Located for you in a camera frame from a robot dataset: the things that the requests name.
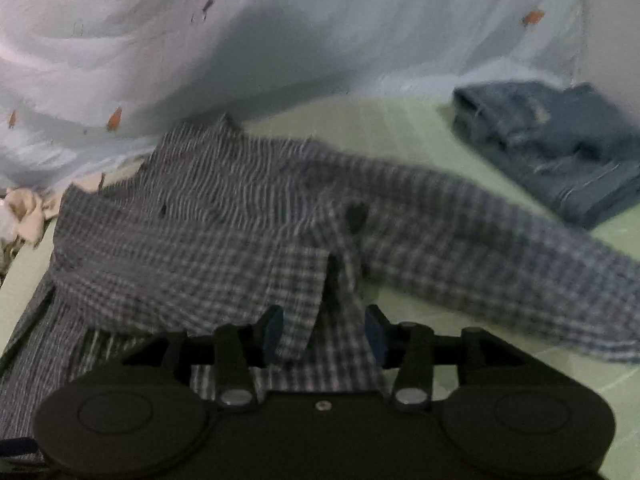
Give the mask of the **blue white plaid shirt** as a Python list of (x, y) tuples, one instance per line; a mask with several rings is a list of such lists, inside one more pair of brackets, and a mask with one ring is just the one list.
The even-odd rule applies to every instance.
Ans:
[(277, 304), (260, 390), (377, 389), (372, 280), (613, 362), (639, 359), (639, 266), (452, 174), (175, 128), (131, 178), (63, 196), (50, 266), (1, 359), (1, 434), (53, 391), (160, 333), (209, 335)]

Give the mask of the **beige crumpled cloth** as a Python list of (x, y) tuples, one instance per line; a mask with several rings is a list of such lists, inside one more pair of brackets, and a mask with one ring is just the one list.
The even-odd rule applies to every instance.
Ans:
[(65, 191), (40, 194), (30, 188), (11, 188), (1, 200), (1, 248), (21, 242), (41, 242), (46, 223), (60, 213)]

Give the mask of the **folded blue denim jeans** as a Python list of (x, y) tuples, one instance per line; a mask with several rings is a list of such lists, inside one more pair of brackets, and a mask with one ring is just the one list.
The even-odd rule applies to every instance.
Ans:
[(472, 84), (454, 132), (563, 221), (591, 230), (639, 203), (639, 128), (589, 84)]

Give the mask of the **light blue patterned bedsheet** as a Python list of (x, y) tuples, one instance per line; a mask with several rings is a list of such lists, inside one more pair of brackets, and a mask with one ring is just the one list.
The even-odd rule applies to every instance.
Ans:
[(1, 183), (55, 188), (220, 110), (565, 84), (583, 16), (584, 0), (1, 0)]

